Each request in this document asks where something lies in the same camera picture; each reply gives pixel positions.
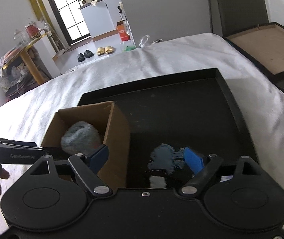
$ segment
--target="blue gripper pad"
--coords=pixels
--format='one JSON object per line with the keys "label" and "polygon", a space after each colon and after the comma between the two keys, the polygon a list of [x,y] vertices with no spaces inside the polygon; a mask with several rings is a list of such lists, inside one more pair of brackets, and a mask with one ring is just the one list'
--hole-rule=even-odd
{"label": "blue gripper pad", "polygon": [[198,156],[188,147],[184,150],[184,160],[195,175],[204,168],[203,158]]}
{"label": "blue gripper pad", "polygon": [[106,145],[101,145],[96,152],[88,155],[88,158],[90,159],[89,168],[97,174],[109,158],[109,148]]}

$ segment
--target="black tray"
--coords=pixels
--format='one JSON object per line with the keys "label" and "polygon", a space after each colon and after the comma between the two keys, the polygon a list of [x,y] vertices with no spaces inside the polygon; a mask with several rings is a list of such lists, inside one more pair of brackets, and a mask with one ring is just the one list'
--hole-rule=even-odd
{"label": "black tray", "polygon": [[240,109],[217,68],[129,82],[82,95],[79,105],[115,101],[130,124],[128,188],[147,188],[147,163],[161,143],[227,160],[257,161]]}

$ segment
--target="white bedsheet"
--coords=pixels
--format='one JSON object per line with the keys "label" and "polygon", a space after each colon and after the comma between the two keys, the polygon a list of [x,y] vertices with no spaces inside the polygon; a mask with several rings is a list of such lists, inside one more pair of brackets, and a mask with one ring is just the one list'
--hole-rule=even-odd
{"label": "white bedsheet", "polygon": [[[262,167],[284,188],[284,94],[219,36],[201,34],[125,52],[59,76],[0,108],[0,137],[41,144],[58,109],[83,93],[134,80],[219,68],[247,123]],[[7,165],[12,178],[26,170]],[[0,214],[0,232],[6,229]]]}

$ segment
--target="doorway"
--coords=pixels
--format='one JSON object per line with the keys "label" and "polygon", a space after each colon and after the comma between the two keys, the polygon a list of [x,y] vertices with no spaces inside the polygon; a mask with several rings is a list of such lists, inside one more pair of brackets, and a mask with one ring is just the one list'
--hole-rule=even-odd
{"label": "doorway", "polygon": [[69,45],[90,36],[78,0],[49,0],[49,2]]}

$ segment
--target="cardboard box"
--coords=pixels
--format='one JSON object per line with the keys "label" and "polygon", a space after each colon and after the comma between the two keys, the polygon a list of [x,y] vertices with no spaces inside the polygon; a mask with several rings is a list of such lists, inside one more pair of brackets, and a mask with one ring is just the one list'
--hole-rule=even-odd
{"label": "cardboard box", "polygon": [[60,147],[64,133],[81,120],[92,124],[98,130],[103,144],[109,147],[109,159],[98,172],[98,176],[114,191],[125,188],[130,128],[125,116],[114,102],[59,110],[55,113],[41,146]]}
{"label": "cardboard box", "polygon": [[130,40],[130,36],[126,33],[123,21],[117,23],[116,29],[118,30],[121,41],[128,41]]}
{"label": "cardboard box", "polygon": [[225,37],[266,77],[276,84],[284,80],[284,27],[278,23],[261,24]]}

